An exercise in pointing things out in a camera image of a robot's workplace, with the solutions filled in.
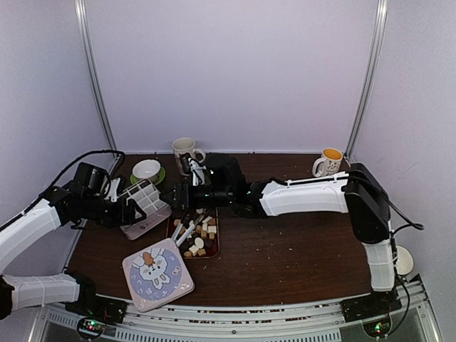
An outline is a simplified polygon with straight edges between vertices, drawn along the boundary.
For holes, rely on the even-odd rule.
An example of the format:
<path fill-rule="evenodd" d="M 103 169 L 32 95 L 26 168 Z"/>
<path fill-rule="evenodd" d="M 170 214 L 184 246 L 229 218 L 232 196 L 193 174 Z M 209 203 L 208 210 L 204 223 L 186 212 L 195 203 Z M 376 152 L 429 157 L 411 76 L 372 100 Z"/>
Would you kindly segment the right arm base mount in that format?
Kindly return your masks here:
<path fill-rule="evenodd" d="M 371 338 L 386 338 L 393 330 L 391 314 L 402 308 L 399 299 L 376 299 L 373 295 L 346 299 L 341 310 L 346 323 L 360 321 L 364 333 Z"/>

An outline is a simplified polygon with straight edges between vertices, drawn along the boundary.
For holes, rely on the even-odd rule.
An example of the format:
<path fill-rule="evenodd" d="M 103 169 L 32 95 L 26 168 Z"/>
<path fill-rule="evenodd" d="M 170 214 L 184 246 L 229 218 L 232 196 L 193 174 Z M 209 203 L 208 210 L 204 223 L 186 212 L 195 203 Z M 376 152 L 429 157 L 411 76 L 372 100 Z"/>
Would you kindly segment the lilac tin box with dividers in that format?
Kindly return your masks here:
<path fill-rule="evenodd" d="M 131 185 L 122 192 L 120 198 L 128 201 L 134 200 L 141 209 L 135 214 L 136 223 L 121 227 L 122 232 L 130 241 L 149 232 L 172 214 L 169 204 L 160 199 L 160 191 L 149 180 L 140 180 Z"/>

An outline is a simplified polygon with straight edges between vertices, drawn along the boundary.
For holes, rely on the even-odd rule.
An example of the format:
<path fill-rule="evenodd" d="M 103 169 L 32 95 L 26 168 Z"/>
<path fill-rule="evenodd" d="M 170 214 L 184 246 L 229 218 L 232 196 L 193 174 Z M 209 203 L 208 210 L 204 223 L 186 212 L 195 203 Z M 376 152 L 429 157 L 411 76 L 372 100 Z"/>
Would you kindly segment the red chocolate tray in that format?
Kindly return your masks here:
<path fill-rule="evenodd" d="M 167 219 L 166 237 L 171 237 L 175 230 L 173 225 L 174 216 Z M 195 238 L 204 240 L 204 248 L 195 246 Z M 182 243 L 179 251 L 183 259 L 210 259 L 218 255 L 220 250 L 219 241 L 219 215 L 217 209 L 209 209 L 209 216 L 203 223 L 197 225 L 193 233 Z"/>

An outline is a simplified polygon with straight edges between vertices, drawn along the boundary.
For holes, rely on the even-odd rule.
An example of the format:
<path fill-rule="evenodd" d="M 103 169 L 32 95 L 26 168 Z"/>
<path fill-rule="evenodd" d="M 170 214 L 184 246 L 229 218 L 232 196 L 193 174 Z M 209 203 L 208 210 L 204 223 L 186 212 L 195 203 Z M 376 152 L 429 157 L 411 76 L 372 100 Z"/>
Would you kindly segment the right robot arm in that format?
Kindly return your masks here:
<path fill-rule="evenodd" d="M 222 248 L 216 258 L 189 260 L 196 287 L 184 304 L 296 304 L 366 295 L 381 314 L 396 290 L 371 288 L 366 253 L 347 214 L 306 212 L 243 219 L 219 210 Z"/>

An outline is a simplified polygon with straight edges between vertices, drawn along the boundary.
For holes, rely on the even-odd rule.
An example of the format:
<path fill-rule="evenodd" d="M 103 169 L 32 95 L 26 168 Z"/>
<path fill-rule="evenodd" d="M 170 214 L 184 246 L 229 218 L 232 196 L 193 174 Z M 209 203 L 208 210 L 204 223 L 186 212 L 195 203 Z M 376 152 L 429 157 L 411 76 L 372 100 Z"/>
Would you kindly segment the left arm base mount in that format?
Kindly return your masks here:
<path fill-rule="evenodd" d="M 76 332 L 84 340 L 93 341 L 109 328 L 123 322 L 128 303 L 118 299 L 96 296 L 91 307 L 82 302 L 65 303 L 65 310 L 78 314 Z"/>

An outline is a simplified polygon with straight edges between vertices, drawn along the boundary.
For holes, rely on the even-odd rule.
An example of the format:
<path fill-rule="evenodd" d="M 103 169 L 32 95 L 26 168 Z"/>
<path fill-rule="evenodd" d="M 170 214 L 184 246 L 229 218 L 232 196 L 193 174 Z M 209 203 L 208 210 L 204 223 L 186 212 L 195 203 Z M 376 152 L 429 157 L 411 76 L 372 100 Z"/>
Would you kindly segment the lilac bunny tin lid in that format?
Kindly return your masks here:
<path fill-rule="evenodd" d="M 180 250 L 171 238 L 125 257 L 122 268 L 134 307 L 141 313 L 160 308 L 195 288 Z"/>

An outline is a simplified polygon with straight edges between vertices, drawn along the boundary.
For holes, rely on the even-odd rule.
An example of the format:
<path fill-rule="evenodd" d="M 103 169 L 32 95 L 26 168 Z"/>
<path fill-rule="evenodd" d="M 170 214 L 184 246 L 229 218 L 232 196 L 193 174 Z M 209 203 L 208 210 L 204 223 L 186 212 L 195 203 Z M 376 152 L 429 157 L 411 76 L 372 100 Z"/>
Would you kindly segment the white metal tongs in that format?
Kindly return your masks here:
<path fill-rule="evenodd" d="M 197 225 L 203 223 L 204 219 L 209 216 L 208 209 L 197 209 L 196 211 L 186 211 L 180 218 L 171 239 L 174 240 L 177 247 L 193 233 Z"/>

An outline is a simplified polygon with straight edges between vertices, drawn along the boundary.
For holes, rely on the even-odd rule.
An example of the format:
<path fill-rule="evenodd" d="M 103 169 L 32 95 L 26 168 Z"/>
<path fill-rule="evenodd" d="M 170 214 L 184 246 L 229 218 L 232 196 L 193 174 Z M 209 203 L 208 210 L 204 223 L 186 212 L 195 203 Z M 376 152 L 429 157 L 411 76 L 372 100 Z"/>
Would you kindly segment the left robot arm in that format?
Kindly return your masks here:
<path fill-rule="evenodd" d="M 113 179 L 107 170 L 83 161 L 91 154 L 82 154 L 61 170 L 64 175 L 76 166 L 72 180 L 62 187 L 53 180 L 26 209 L 1 226 L 1 270 L 37 240 L 68 223 L 73 229 L 80 229 L 83 220 L 121 227 L 146 218 L 135 200 L 119 197 L 121 178 Z M 22 308 L 52 303 L 75 304 L 86 316 L 96 316 L 103 308 L 95 283 L 78 272 L 25 277 L 1 273 L 2 318 Z"/>

